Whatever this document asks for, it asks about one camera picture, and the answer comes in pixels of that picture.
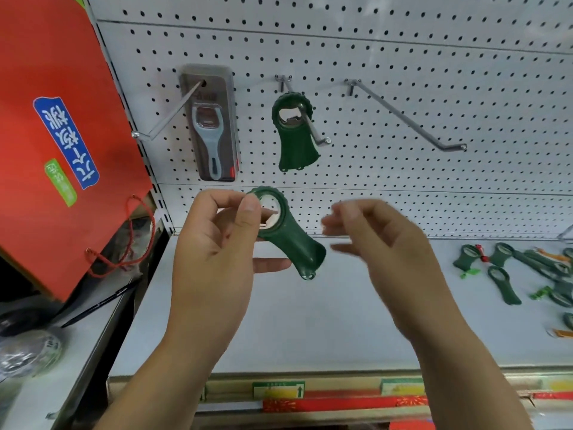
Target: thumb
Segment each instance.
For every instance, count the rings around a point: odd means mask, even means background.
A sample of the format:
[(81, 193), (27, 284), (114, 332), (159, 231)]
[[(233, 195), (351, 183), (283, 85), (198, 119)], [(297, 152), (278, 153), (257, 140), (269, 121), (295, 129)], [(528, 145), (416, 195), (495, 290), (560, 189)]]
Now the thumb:
[(379, 264), (381, 257), (390, 255), (390, 248), (372, 229), (356, 202), (340, 204), (340, 213), (344, 229), (367, 264), (374, 266)]
[(252, 262), (254, 243), (261, 224), (261, 209), (261, 203), (254, 194), (243, 198), (235, 216), (229, 242), (223, 252), (227, 252), (233, 259), (248, 259), (249, 263)]

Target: red rope handle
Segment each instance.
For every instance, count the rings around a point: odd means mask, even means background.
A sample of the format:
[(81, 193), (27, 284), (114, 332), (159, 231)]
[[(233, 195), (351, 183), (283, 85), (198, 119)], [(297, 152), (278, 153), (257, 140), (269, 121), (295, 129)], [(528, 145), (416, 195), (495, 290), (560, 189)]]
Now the red rope handle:
[(149, 252), (151, 252), (151, 247), (153, 246), (153, 239), (155, 237), (155, 217), (153, 217), (153, 211), (151, 211), (151, 209), (145, 204), (145, 202), (143, 202), (141, 200), (141, 198), (137, 195), (131, 195), (130, 198), (127, 200), (125, 207), (127, 209), (127, 217), (130, 216), (130, 210), (128, 207), (128, 203), (131, 199), (135, 199), (137, 201), (139, 201), (139, 203), (141, 203), (141, 205), (143, 206), (143, 208), (146, 210), (147, 215), (151, 218), (151, 238), (149, 240), (149, 244), (147, 245), (147, 249), (145, 251), (145, 253), (138, 259), (133, 260), (133, 261), (124, 261), (125, 258), (127, 257), (127, 255), (132, 251), (131, 250), (131, 245), (133, 245), (133, 221), (130, 219), (130, 240), (127, 243), (127, 246), (125, 247), (125, 253), (121, 256), (121, 258), (119, 258), (119, 261), (117, 264), (112, 263), (110, 260), (108, 260), (105, 256), (103, 256), (101, 253), (94, 251), (92, 248), (87, 248), (85, 250), (85, 255), (87, 260), (90, 263), (93, 263), (93, 260), (90, 259), (91, 256), (95, 256), (96, 259), (100, 260), (101, 262), (103, 262), (105, 265), (107, 265), (110, 269), (108, 271), (106, 271), (103, 274), (97, 274), (94, 273), (92, 268), (88, 268), (88, 273), (93, 276), (93, 277), (105, 277), (108, 274), (112, 273), (114, 270), (118, 269), (119, 267), (124, 267), (126, 265), (134, 265), (134, 264), (139, 264), (140, 262), (142, 262), (142, 260), (144, 260), (145, 258), (147, 258), (147, 255), (149, 255)]

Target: person's right hand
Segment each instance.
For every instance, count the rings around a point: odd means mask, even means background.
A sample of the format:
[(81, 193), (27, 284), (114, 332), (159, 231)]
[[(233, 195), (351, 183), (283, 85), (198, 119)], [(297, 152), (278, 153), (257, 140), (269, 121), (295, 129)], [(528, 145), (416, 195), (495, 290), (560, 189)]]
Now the person's right hand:
[(386, 202), (335, 203), (322, 223), (325, 235), (350, 237), (352, 243), (332, 248), (366, 262), (374, 288), (407, 339), (465, 324), (426, 235)]

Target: hand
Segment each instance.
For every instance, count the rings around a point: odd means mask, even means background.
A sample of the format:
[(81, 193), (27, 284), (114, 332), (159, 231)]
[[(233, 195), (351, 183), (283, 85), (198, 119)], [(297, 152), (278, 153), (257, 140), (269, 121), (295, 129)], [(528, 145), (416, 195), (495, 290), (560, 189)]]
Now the hand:
[(165, 341), (203, 347), (214, 365), (245, 316), (253, 274), (290, 267), (288, 259), (253, 259), (261, 213), (253, 194), (199, 193), (177, 241)]
[(366, 262), (374, 288), (406, 338), (465, 324), (426, 235), (386, 202), (335, 203), (322, 223), (325, 235), (350, 237), (352, 243), (332, 248)]

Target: black pen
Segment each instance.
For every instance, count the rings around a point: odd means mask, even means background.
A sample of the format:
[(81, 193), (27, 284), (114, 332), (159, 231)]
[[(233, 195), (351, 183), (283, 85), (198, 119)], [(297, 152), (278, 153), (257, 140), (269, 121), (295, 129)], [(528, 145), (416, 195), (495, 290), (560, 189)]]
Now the black pen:
[(76, 324), (78, 321), (86, 318), (87, 316), (89, 316), (89, 314), (91, 314), (92, 312), (95, 312), (96, 310), (98, 310), (99, 308), (101, 308), (104, 305), (107, 305), (108, 303), (110, 303), (111, 301), (117, 299), (118, 297), (122, 296), (123, 294), (125, 294), (127, 291), (129, 291), (132, 288), (135, 288), (137, 285), (139, 284), (139, 281), (133, 281), (131, 280), (125, 287), (122, 287), (120, 289), (118, 289), (115, 293), (113, 293), (111, 296), (107, 297), (106, 299), (102, 300), (100, 303), (95, 304), (94, 306), (92, 306), (91, 308), (86, 309), (85, 311), (83, 311), (82, 313), (76, 315), (74, 318), (70, 319), (69, 321), (65, 322), (61, 328), (64, 327), (68, 327), (69, 325), (74, 325)]

